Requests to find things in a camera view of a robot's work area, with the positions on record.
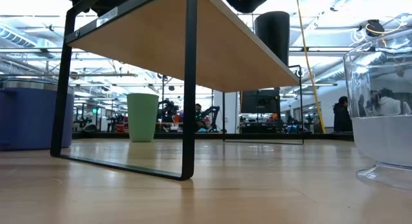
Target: wooden floor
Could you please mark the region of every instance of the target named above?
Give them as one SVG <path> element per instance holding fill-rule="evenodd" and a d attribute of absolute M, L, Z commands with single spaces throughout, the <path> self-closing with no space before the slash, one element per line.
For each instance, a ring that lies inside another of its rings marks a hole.
<path fill-rule="evenodd" d="M 180 170 L 179 140 L 76 140 L 64 151 Z M 356 179 L 357 170 L 372 164 L 353 142 L 199 140 L 194 177 L 176 182 L 52 158 L 48 151 L 0 152 L 0 223 L 410 224 L 412 193 Z"/>

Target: table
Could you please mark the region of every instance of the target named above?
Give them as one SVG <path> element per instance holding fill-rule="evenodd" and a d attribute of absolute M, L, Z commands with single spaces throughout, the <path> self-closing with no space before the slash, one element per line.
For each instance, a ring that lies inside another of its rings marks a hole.
<path fill-rule="evenodd" d="M 76 15 L 96 1 L 82 0 L 66 15 L 52 156 L 186 180 L 194 172 L 196 84 L 224 93 L 299 84 L 298 77 L 221 0 L 129 0 L 74 32 Z M 185 81 L 181 174 L 61 154 L 73 47 Z"/>

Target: clear plastic container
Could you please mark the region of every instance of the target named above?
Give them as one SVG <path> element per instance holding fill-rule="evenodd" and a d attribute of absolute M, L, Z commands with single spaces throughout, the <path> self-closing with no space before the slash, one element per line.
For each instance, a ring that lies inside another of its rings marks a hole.
<path fill-rule="evenodd" d="M 356 146 L 377 163 L 358 178 L 412 190 L 412 29 L 344 56 Z"/>

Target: blue container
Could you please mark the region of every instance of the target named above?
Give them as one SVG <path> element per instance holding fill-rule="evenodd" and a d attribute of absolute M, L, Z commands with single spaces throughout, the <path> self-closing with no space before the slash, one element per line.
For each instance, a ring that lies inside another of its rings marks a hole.
<path fill-rule="evenodd" d="M 57 85 L 24 79 L 0 81 L 0 150 L 49 149 Z M 71 145 L 74 91 L 68 88 L 62 147 Z"/>

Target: black cylinder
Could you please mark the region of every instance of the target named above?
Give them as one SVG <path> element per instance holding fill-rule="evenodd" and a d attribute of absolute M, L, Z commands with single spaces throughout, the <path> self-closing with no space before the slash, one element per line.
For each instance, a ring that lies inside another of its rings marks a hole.
<path fill-rule="evenodd" d="M 290 17 L 286 12 L 267 12 L 255 20 L 256 35 L 288 66 Z"/>

